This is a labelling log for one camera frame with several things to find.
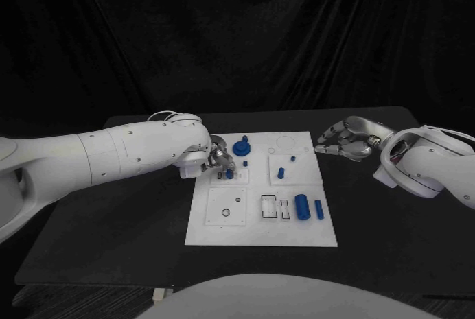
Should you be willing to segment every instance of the white round object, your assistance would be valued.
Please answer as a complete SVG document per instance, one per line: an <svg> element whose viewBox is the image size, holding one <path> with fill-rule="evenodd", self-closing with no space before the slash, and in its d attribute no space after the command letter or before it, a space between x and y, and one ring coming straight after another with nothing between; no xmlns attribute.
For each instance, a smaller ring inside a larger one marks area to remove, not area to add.
<svg viewBox="0 0 475 319"><path fill-rule="evenodd" d="M242 274L170 295L137 319L436 319L398 301L346 285L277 274Z"/></svg>
<svg viewBox="0 0 475 319"><path fill-rule="evenodd" d="M294 146L294 139L288 136L281 136L277 139L277 146L283 149L283 150L288 150L293 148Z"/></svg>

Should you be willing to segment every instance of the black table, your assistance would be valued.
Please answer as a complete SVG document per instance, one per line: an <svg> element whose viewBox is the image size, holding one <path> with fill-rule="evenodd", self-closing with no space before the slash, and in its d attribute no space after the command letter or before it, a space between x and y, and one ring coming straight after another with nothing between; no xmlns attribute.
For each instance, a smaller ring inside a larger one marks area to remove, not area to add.
<svg viewBox="0 0 475 319"><path fill-rule="evenodd" d="M347 115L395 130L401 107L202 114L210 133L304 131L313 144ZM105 127L142 121L112 117ZM73 192L57 204L15 281L186 287L242 273L309 276L375 292L475 292L475 211L441 192L423 199L372 178L378 156L319 154L337 248L186 246L194 180L176 167Z"/></svg>

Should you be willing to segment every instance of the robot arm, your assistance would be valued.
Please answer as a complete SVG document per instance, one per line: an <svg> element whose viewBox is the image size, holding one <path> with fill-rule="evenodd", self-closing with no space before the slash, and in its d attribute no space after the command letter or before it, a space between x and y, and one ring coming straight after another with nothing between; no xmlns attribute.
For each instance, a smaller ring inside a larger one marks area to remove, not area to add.
<svg viewBox="0 0 475 319"><path fill-rule="evenodd" d="M225 142L200 122L196 115L179 114L83 134L0 138L0 242L75 190L168 165L181 178L219 165L233 170Z"/></svg>
<svg viewBox="0 0 475 319"><path fill-rule="evenodd" d="M381 150L381 165L372 175L376 180L424 198L433 198L446 188L475 209L475 152L443 132L475 140L459 132L427 126L395 132L378 122L347 117L319 138L319 143L324 143L339 133L339 145L317 145L314 152L359 161L375 149Z"/></svg>

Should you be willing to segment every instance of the task board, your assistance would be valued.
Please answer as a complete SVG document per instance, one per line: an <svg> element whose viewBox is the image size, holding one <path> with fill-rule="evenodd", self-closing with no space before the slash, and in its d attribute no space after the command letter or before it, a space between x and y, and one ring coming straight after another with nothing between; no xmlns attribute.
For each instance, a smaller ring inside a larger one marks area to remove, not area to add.
<svg viewBox="0 0 475 319"><path fill-rule="evenodd" d="M249 153L236 156L232 145L244 135ZM336 247L309 132L218 136L225 140L236 169L232 179L225 177L220 167L207 169L196 178L184 244ZM294 196L298 194L306 195L307 220L297 219ZM322 203L322 220L316 216L314 200Z"/></svg>

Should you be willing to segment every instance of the robotic hand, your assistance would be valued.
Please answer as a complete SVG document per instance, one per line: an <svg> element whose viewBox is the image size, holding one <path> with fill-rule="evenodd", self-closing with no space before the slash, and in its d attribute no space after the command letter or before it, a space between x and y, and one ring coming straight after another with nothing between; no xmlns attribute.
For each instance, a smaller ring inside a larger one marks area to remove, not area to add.
<svg viewBox="0 0 475 319"><path fill-rule="evenodd" d="M196 115L40 139L0 137L0 243L72 191L174 165L180 177L233 171L225 141Z"/></svg>
<svg viewBox="0 0 475 319"><path fill-rule="evenodd" d="M460 132L430 126L395 132L379 122L352 116L317 140L324 143L339 133L339 145L317 145L314 152L360 161L373 149L381 150L381 165L372 175L376 180L424 198L433 198L446 188L475 209L475 151L444 132L475 141Z"/></svg>

